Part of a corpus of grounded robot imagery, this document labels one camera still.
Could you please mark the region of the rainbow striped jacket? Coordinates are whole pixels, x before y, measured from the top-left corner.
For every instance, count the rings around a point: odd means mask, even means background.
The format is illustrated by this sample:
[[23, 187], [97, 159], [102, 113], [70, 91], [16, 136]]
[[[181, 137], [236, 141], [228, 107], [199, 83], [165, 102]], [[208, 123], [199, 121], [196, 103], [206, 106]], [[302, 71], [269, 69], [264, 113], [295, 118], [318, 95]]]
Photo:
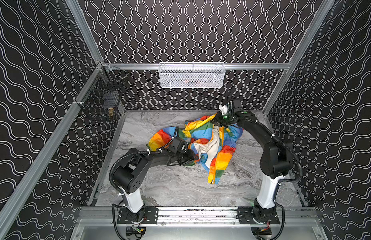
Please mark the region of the rainbow striped jacket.
[[191, 163], [200, 164], [208, 172], [208, 183], [216, 185], [236, 151], [237, 141], [243, 129], [237, 124], [219, 127], [211, 121], [216, 115], [202, 116], [193, 121], [186, 121], [185, 127], [178, 130], [178, 136], [185, 140], [197, 156]]

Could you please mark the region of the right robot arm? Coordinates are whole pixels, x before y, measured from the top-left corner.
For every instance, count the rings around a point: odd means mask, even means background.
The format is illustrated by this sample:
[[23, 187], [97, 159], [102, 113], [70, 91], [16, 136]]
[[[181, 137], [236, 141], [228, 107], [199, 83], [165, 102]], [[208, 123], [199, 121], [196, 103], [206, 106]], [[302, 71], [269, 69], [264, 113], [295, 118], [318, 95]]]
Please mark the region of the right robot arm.
[[217, 112], [211, 122], [218, 127], [235, 127], [248, 132], [260, 144], [263, 153], [260, 169], [263, 173], [261, 190], [254, 200], [252, 218], [263, 223], [276, 216], [281, 207], [276, 198], [282, 183], [297, 183], [302, 179], [302, 166], [290, 142], [284, 142], [261, 123], [250, 111], [222, 114]]

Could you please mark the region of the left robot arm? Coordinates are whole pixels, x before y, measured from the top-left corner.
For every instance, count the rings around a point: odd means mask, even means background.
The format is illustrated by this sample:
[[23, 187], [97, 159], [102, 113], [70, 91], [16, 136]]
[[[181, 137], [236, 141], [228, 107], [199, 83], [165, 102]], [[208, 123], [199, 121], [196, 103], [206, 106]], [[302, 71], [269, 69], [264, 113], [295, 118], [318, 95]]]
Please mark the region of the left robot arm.
[[156, 166], [186, 166], [196, 161], [198, 156], [187, 148], [159, 148], [157, 151], [139, 151], [131, 148], [111, 167], [109, 182], [122, 196], [124, 207], [119, 214], [126, 214], [126, 219], [137, 224], [144, 222], [145, 204], [140, 193], [140, 186], [148, 170]]

